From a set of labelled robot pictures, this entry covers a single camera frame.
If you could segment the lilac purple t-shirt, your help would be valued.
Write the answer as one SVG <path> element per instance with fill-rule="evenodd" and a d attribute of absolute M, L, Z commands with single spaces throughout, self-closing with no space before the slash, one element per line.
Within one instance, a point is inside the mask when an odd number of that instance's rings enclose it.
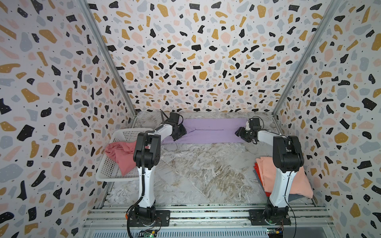
<path fill-rule="evenodd" d="M 212 144 L 240 143 L 243 140 L 235 135 L 240 127 L 245 127 L 248 120 L 236 119 L 186 119 L 183 125 L 186 135 L 174 141 L 172 137 L 163 140 L 163 144 Z"/>

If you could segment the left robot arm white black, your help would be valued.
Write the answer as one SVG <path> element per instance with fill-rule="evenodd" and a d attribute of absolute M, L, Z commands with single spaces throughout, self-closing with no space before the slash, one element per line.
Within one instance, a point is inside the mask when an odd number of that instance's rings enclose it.
<path fill-rule="evenodd" d="M 161 157 L 161 142 L 171 137 L 177 141 L 185 136 L 184 118 L 171 112 L 169 116 L 161 113 L 162 123 L 154 130 L 140 132 L 136 140 L 133 159 L 139 173 L 139 199 L 129 209 L 129 217 L 153 223 L 156 221 L 154 196 L 154 172 Z"/>

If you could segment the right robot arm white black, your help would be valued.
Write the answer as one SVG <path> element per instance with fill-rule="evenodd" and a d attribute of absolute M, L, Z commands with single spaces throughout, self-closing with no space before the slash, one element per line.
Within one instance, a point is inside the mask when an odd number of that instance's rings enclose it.
<path fill-rule="evenodd" d="M 255 116 L 248 119 L 247 126 L 240 127 L 235 135 L 246 142 L 264 142 L 273 148 L 272 160 L 276 167 L 273 191 L 263 211 L 250 210 L 252 225 L 290 225 L 288 211 L 289 194 L 293 180 L 304 164 L 298 137 L 278 134 L 263 128 L 262 118 Z"/>

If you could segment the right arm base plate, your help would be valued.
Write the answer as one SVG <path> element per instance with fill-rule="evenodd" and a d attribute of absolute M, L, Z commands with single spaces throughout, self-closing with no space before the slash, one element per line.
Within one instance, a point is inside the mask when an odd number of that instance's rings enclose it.
<path fill-rule="evenodd" d="M 280 226 L 291 225 L 288 207 L 275 209 L 251 209 L 249 220 L 252 226 Z"/>

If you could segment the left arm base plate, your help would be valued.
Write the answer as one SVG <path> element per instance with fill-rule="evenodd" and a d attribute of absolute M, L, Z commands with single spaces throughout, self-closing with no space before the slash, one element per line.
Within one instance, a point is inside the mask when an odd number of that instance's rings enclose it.
<path fill-rule="evenodd" d="M 136 208 L 126 215 L 130 227 L 168 227 L 170 224 L 170 210 L 155 210 Z"/>

